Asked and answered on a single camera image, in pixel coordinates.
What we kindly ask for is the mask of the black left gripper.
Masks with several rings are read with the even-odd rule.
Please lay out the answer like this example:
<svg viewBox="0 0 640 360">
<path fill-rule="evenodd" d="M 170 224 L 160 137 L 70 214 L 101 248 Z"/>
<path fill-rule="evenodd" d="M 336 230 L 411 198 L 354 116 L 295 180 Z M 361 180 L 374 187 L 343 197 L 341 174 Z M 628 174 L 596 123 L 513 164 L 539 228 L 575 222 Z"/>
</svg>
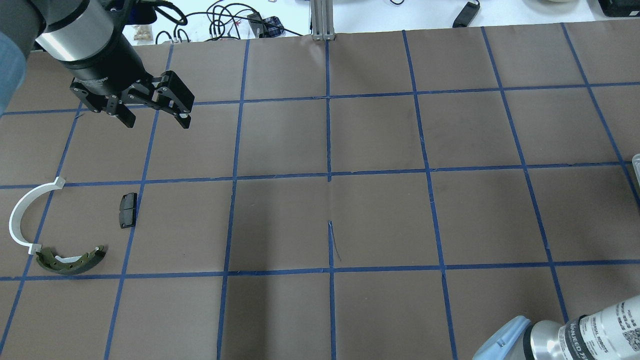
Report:
<svg viewBox="0 0 640 360">
<path fill-rule="evenodd" d="M 73 75 L 70 92 L 89 111 L 105 112 L 117 118 L 127 128 L 133 128 L 137 117 L 121 101 L 132 84 L 142 83 L 138 92 L 151 95 L 148 73 L 141 57 L 121 32 L 114 32 L 107 45 L 86 59 L 65 61 L 64 67 Z M 195 96 L 173 70 L 153 78 L 160 109 L 172 115 L 182 129 L 189 129 Z"/>
</svg>

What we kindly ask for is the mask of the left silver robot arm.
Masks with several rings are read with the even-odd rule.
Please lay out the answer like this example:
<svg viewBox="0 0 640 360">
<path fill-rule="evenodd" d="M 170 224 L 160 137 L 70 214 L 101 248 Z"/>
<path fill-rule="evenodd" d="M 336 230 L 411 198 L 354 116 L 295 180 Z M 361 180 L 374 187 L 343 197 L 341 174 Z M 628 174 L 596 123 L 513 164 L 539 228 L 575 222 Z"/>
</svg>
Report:
<svg viewBox="0 0 640 360">
<path fill-rule="evenodd" d="M 167 0 L 3 0 L 1 2 L 1 112 L 26 77 L 35 45 L 73 75 L 71 92 L 89 111 L 105 112 L 126 127 L 136 116 L 128 105 L 144 105 L 191 123 L 195 96 L 171 70 L 153 76 L 123 34 L 126 26 L 151 25 L 167 9 L 186 15 Z"/>
</svg>

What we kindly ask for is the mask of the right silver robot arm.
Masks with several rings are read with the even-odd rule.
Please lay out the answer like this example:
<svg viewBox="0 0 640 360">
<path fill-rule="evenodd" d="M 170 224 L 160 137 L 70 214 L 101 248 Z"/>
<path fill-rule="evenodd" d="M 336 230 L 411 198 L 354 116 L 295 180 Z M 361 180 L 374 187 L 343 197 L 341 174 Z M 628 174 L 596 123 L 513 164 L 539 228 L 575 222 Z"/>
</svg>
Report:
<svg viewBox="0 0 640 360">
<path fill-rule="evenodd" d="M 474 354 L 474 360 L 638 360 L 640 297 L 564 325 L 516 316 Z"/>
</svg>

